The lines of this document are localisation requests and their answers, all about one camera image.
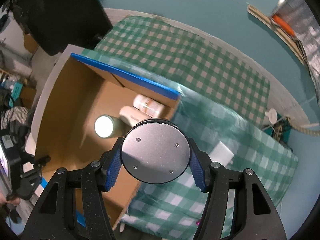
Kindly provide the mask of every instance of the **circular metal plate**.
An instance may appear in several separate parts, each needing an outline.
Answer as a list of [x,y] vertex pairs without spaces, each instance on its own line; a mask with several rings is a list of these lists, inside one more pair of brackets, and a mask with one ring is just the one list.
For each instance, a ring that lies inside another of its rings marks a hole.
[[179,177],[190,160],[190,146],[169,122],[144,122],[124,138],[121,158],[126,170],[140,181],[159,184]]

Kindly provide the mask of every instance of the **blue textured pad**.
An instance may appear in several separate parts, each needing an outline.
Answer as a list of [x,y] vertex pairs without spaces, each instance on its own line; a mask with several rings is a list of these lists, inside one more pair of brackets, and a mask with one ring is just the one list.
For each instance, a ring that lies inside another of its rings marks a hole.
[[115,185],[120,168],[121,168],[121,158],[120,158],[120,151],[118,150],[115,156],[113,157],[107,170],[107,180],[106,180],[106,184],[104,185],[106,191],[109,191],[111,187]]
[[202,192],[204,192],[206,190],[204,171],[194,151],[192,151],[191,153],[191,161],[189,166],[192,172],[193,179],[195,180],[196,186],[200,188]]

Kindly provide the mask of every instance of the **checkered tablecloth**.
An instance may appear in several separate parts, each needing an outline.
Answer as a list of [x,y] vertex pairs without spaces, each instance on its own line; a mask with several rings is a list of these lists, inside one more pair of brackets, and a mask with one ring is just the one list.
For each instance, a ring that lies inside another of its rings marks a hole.
[[[84,50],[87,57],[151,79],[181,93],[181,101],[172,118],[200,150],[209,155],[222,141],[234,154],[227,168],[243,171],[252,168],[273,203],[278,205],[289,187],[298,158],[251,122],[233,110],[186,88],[118,58],[104,57]],[[222,237],[230,232],[234,191],[228,195],[228,208]],[[188,168],[178,179],[162,185],[142,183],[122,221],[133,227],[167,239],[192,239],[201,218],[207,194],[196,187]]]
[[270,82],[194,33],[159,18],[131,16],[117,23],[95,51],[164,76],[262,124]]

